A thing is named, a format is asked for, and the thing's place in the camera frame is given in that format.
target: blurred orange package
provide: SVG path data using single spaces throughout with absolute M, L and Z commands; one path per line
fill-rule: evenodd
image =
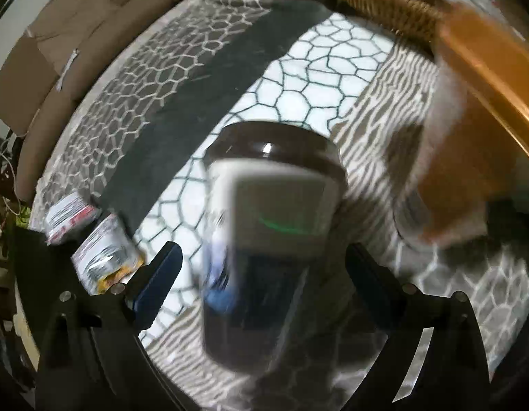
M 439 76 L 417 159 L 395 206 L 416 248 L 487 234 L 487 203 L 529 212 L 529 47 L 458 7 L 439 27 Z

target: jar lid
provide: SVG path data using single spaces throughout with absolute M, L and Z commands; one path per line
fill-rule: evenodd
M 203 156 L 208 168 L 219 159 L 267 159 L 292 164 L 336 180 L 347 188 L 346 170 L 337 146 L 328 138 L 298 126 L 277 122 L 239 122 L 225 126 Z
M 436 52 L 529 156 L 529 47 L 507 27 L 458 6 Z

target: screw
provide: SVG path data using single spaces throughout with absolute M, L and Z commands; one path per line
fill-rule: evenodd
M 468 297 L 466 296 L 466 294 L 461 291 L 455 292 L 454 297 L 461 303 L 468 301 Z
M 113 295 L 120 295 L 126 288 L 126 285 L 123 283 L 116 283 L 110 288 L 110 293 Z
M 414 295 L 417 293 L 417 287 L 414 284 L 404 284 L 402 289 L 407 295 Z
M 63 293 L 61 293 L 61 295 L 59 295 L 59 299 L 63 303 L 70 300 L 71 298 L 72 298 L 72 294 L 68 290 L 65 290 Z

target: snack packet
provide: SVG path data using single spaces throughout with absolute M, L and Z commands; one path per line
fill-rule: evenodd
M 78 279 L 90 295 L 102 294 L 136 271 L 144 258 L 111 213 L 72 255 Z
M 47 245 L 57 245 L 93 222 L 101 210 L 88 203 L 79 192 L 73 192 L 51 206 L 46 215 Z

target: patterned tablecloth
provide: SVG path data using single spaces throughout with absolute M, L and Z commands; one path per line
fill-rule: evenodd
M 344 250 L 358 240 L 399 279 L 427 294 L 465 291 L 494 369 L 529 308 L 529 244 L 484 237 L 449 251 L 417 253 L 399 239 L 391 216 L 392 200 L 418 147 L 435 65 L 362 20 L 314 3 L 298 4 L 187 0 L 157 21 L 116 59 L 74 114 L 39 182 L 31 227 L 41 228 L 49 206 L 73 189 L 110 198 L 107 190 L 118 186 L 115 181 L 129 180 L 121 179 L 129 166 L 143 168 L 138 154 L 145 143 L 158 139 L 160 148 L 160 141 L 175 139 L 168 136 L 171 131 L 192 135 L 191 128 L 175 122 L 198 101 L 202 93 L 197 89 L 205 91 L 201 82 L 212 91 L 226 80 L 230 91 L 217 106 L 228 108 L 222 113 L 217 108 L 216 121 L 194 114 L 196 145 L 179 149 L 182 165 L 168 170 L 171 174 L 149 181 L 166 184 L 135 221 L 134 240 L 148 259 L 168 240 L 178 242 L 184 254 L 183 270 L 162 310 L 140 336 L 156 365 L 202 406 L 338 409 L 386 338 L 349 301 Z M 282 40 L 267 37 L 270 27 L 288 16 L 302 20 L 312 11 L 315 17 L 307 19 L 307 26 L 285 28 L 285 45 L 272 54 L 267 45 Z M 274 23 L 264 29 L 270 20 Z M 218 63 L 228 63 L 225 57 L 236 60 L 248 43 L 251 50 L 262 46 L 262 69 L 252 67 L 243 78 L 219 72 L 225 68 Z M 203 354 L 194 275 L 201 268 L 205 220 L 203 153 L 224 125 L 257 119 L 295 123 L 330 136 L 348 171 L 349 190 L 336 213 L 318 295 L 315 325 L 322 332 L 293 347 L 276 372 L 252 380 L 225 371 Z M 125 189 L 143 187 L 133 171 L 133 184 Z M 411 390 L 429 337 L 425 332 L 399 396 Z

